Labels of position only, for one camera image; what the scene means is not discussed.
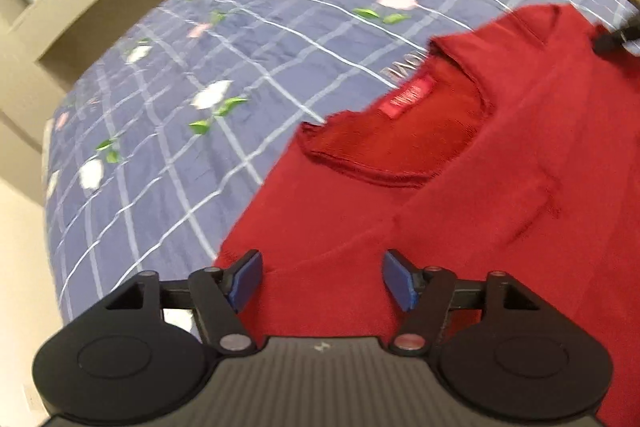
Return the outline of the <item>red long-sleeve sweater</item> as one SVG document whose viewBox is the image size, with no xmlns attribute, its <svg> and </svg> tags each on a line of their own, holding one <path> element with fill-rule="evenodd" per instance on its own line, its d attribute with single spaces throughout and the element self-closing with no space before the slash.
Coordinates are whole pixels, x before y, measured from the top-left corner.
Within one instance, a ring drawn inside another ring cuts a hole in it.
<svg viewBox="0 0 640 427">
<path fill-rule="evenodd" d="M 508 272 L 613 359 L 601 416 L 639 421 L 639 59 L 602 26 L 529 5 L 434 38 L 414 76 L 360 112 L 301 124 L 222 244 L 264 278 L 265 336 L 390 337 L 385 251 L 472 279 Z"/>
</svg>

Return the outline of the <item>blue checked floral quilt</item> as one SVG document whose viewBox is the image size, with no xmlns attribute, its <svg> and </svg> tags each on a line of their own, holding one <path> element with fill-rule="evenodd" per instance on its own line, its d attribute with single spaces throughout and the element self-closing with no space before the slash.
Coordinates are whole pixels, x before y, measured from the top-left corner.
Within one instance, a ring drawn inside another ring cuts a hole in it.
<svg viewBox="0 0 640 427">
<path fill-rule="evenodd" d="M 302 121 L 360 109 L 427 40 L 539 2 L 615 27 L 628 0 L 165 0 L 46 129 L 46 232 L 63 320 L 143 270 L 212 263 Z"/>
</svg>

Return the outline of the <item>beige built-in cabinet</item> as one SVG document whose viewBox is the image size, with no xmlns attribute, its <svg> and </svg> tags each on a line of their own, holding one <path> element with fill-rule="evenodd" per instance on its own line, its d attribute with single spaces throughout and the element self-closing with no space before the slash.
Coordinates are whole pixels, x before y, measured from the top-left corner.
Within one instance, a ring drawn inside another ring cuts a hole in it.
<svg viewBox="0 0 640 427">
<path fill-rule="evenodd" d="M 162 0 L 1 0 L 1 181 L 43 201 L 43 128 L 75 81 Z"/>
</svg>

